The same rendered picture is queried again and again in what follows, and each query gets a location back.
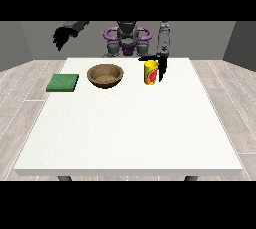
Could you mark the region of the green square pad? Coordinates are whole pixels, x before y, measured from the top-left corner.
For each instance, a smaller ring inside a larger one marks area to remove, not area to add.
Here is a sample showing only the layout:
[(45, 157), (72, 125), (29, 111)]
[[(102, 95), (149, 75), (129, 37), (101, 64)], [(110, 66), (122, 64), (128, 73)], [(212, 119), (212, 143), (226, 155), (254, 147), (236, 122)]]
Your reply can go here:
[(54, 74), (47, 87), (47, 92), (73, 92), (75, 90), (78, 74)]

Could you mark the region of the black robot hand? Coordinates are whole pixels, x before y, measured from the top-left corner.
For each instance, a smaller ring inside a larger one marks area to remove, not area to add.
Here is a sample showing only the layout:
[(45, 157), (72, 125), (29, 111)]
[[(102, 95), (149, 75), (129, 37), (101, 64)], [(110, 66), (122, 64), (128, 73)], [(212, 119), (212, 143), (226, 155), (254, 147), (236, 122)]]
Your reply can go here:
[(79, 31), (68, 27), (59, 27), (55, 30), (53, 35), (53, 43), (58, 50), (61, 50), (64, 44), (69, 40), (69, 37), (76, 38)]
[(159, 76), (159, 80), (163, 79), (163, 75), (166, 72), (167, 69), (167, 56), (165, 55), (146, 55), (139, 58), (139, 61), (149, 61), (154, 60), (158, 62), (158, 72), (157, 76)]

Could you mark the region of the yellow cup with melon print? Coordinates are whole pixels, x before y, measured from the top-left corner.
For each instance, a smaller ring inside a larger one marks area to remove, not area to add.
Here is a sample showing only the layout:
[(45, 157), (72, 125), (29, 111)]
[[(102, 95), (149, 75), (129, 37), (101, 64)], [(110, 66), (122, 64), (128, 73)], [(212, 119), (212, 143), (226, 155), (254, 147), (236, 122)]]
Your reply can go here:
[(144, 62), (144, 83), (146, 85), (154, 85), (158, 72), (158, 62), (149, 60)]

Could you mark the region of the brown wooden bowl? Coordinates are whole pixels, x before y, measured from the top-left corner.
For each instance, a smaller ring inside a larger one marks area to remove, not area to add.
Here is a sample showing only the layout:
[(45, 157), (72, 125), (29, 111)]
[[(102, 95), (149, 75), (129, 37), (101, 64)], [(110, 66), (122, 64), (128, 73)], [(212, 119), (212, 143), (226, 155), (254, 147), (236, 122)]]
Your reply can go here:
[(115, 64), (98, 64), (87, 71), (88, 80), (102, 89), (116, 86), (122, 80), (123, 75), (123, 69)]

